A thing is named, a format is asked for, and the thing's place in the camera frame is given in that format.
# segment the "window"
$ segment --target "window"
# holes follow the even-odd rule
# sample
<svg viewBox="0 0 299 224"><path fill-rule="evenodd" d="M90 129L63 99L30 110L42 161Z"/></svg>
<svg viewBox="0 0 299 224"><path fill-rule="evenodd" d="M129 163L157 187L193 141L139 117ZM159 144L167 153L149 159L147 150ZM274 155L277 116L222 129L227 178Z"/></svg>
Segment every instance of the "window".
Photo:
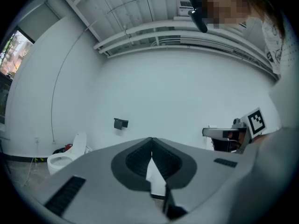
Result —
<svg viewBox="0 0 299 224"><path fill-rule="evenodd" d="M4 124L11 82L33 43L16 30L0 53L0 123Z"/></svg>

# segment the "red object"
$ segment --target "red object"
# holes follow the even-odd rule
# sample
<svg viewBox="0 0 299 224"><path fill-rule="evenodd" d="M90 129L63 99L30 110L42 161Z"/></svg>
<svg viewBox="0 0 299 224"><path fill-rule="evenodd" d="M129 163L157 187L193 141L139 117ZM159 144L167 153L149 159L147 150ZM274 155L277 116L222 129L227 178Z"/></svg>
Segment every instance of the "red object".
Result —
<svg viewBox="0 0 299 224"><path fill-rule="evenodd" d="M65 145L64 151L69 150L72 146L73 146L72 144Z"/></svg>

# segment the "toilet lid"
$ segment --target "toilet lid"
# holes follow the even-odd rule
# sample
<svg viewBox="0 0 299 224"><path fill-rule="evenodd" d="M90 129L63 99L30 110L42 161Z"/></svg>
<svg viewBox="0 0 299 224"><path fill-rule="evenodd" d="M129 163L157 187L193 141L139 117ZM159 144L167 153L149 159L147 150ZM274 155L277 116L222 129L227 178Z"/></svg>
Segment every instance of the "toilet lid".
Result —
<svg viewBox="0 0 299 224"><path fill-rule="evenodd" d="M85 153L86 148L86 133L79 132L73 142L73 146L68 150L69 153L76 155L77 157Z"/></svg>

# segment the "black wall-mounted dispenser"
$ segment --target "black wall-mounted dispenser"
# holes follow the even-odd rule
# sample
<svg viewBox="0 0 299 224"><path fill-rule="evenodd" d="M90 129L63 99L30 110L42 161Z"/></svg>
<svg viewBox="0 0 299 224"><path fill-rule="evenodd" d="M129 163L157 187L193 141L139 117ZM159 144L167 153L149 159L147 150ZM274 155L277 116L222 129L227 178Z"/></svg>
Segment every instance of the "black wall-mounted dispenser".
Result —
<svg viewBox="0 0 299 224"><path fill-rule="evenodd" d="M128 123L129 123L128 120L114 118L114 128L116 128L116 129L121 130L123 127L127 128Z"/></svg>

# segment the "floor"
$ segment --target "floor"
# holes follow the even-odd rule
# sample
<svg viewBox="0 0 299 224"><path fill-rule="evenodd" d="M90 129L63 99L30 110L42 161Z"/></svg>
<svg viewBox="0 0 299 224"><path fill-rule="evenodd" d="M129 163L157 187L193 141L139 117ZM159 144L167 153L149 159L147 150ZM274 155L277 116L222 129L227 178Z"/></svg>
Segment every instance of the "floor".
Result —
<svg viewBox="0 0 299 224"><path fill-rule="evenodd" d="M38 188L43 181L50 177L48 171L48 166L46 162L37 162L31 164L31 171L28 177L28 171L30 167L29 162L16 162L16 161L7 161L8 167L11 171L9 175L14 186L23 188L26 191L32 192L34 189ZM155 205L162 210L163 200L154 199Z"/></svg>

